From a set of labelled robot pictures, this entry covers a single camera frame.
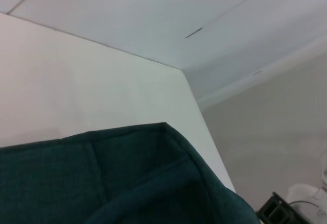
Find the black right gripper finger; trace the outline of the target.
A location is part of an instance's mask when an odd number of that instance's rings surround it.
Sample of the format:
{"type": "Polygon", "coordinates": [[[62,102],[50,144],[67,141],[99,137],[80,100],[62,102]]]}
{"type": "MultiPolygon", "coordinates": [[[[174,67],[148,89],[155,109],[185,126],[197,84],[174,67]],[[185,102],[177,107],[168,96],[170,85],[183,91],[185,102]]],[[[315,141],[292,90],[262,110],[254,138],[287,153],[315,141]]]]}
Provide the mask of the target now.
{"type": "Polygon", "coordinates": [[[256,212],[260,220],[283,220],[284,213],[281,208],[281,201],[275,193],[256,212]]]}

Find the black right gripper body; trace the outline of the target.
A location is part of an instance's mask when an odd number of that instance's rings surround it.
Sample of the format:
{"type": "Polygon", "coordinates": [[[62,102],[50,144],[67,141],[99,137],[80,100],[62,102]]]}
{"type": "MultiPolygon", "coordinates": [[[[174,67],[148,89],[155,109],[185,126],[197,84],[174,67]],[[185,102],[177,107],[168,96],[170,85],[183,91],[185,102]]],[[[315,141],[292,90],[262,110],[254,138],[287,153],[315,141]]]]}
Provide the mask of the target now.
{"type": "Polygon", "coordinates": [[[305,218],[295,213],[295,211],[281,202],[276,204],[270,213],[270,222],[273,224],[309,224],[305,218]]]}

